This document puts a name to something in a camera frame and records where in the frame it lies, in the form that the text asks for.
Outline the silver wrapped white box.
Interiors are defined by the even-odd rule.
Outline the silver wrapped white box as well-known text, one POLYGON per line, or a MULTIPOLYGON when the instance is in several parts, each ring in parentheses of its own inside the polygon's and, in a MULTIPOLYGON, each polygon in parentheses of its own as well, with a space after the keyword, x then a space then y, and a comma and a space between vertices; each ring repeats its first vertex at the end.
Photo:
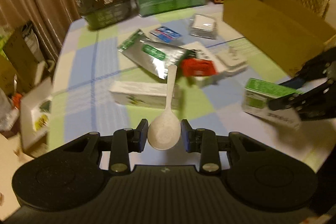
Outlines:
POLYGON ((205 39, 216 39, 217 20, 212 16, 194 14, 190 19, 189 34, 205 39))

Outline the silver green tea pouch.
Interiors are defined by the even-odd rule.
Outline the silver green tea pouch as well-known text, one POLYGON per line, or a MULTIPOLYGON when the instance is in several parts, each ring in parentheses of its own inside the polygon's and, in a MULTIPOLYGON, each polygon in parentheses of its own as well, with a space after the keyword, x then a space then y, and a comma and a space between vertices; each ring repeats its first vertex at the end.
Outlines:
POLYGON ((160 79, 166 79, 168 67, 178 66, 189 57, 191 50, 175 45, 155 42, 138 29, 125 39, 118 50, 138 66, 153 73, 160 79))

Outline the brown cardboard box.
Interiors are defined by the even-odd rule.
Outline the brown cardboard box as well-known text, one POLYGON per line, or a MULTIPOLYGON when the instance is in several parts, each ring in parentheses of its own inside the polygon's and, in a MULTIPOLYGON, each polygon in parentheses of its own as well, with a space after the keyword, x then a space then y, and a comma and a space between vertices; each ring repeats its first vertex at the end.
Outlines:
POLYGON ((335 29, 294 0, 224 0, 223 20, 289 76, 330 43, 335 29))

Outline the white box beside table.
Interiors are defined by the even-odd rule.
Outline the white box beside table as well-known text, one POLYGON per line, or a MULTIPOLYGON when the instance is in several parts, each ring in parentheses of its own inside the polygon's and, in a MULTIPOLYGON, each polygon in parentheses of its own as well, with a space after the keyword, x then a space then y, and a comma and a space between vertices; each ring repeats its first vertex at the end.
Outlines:
POLYGON ((21 145, 24 152, 46 139, 51 116, 52 89, 51 77, 47 77, 21 100, 21 145))

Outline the blue white small box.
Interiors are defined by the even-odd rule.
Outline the blue white small box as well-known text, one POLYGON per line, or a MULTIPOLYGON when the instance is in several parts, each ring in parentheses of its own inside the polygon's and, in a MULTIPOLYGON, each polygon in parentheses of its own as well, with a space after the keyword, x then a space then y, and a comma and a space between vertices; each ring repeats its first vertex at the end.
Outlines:
POLYGON ((150 37, 157 42, 172 43, 180 40, 182 35, 166 26, 157 27, 149 32, 150 37))

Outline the green white small box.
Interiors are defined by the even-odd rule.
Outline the green white small box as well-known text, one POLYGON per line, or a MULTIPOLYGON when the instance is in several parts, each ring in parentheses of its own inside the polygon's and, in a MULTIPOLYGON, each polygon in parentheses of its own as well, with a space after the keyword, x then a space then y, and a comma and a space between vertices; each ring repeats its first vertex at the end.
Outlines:
POLYGON ((248 114, 275 124, 298 129, 301 120, 294 109, 290 107, 289 109, 271 110, 268 103, 280 97, 301 93, 299 90, 250 78, 245 85, 242 109, 248 114))

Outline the red small pouch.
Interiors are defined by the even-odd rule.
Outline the red small pouch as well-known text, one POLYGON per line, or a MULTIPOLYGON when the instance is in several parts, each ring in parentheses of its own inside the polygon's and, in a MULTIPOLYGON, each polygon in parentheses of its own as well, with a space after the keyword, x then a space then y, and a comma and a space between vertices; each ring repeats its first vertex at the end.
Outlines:
POLYGON ((189 58, 181 62, 182 73, 186 77, 206 77, 217 74, 212 61, 204 59, 189 58))

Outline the white long medicine box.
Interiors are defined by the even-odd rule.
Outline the white long medicine box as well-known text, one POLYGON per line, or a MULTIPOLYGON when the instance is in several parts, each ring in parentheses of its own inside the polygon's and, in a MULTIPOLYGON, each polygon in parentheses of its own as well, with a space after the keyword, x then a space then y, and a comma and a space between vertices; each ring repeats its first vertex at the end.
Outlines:
POLYGON ((164 109, 167 84, 115 81, 110 89, 114 101, 119 105, 164 109))

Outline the dark green drink case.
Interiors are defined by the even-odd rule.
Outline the dark green drink case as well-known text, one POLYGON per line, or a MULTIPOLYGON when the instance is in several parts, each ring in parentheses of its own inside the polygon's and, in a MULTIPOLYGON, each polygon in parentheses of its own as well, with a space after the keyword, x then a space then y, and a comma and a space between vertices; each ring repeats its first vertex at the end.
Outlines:
POLYGON ((91 30, 105 28, 131 16, 131 0, 77 0, 77 9, 91 30))

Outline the white plastic spoon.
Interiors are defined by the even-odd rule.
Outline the white plastic spoon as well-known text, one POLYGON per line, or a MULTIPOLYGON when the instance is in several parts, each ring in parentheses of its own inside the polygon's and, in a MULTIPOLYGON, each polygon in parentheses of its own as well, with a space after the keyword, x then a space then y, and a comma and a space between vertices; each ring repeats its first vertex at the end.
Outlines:
POLYGON ((157 150, 164 151, 174 147, 181 135, 181 125, 171 109, 173 91, 177 75, 177 66, 170 65, 167 74, 167 94, 165 110, 150 124, 147 132, 149 144, 157 150))

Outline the white power adapter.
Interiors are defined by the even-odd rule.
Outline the white power adapter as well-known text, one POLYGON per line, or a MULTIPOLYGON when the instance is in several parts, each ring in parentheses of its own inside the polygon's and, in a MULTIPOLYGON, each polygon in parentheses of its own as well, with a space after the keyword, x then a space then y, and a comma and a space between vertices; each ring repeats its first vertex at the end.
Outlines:
POLYGON ((229 71, 245 68, 247 66, 247 59, 232 46, 222 49, 216 56, 229 71))

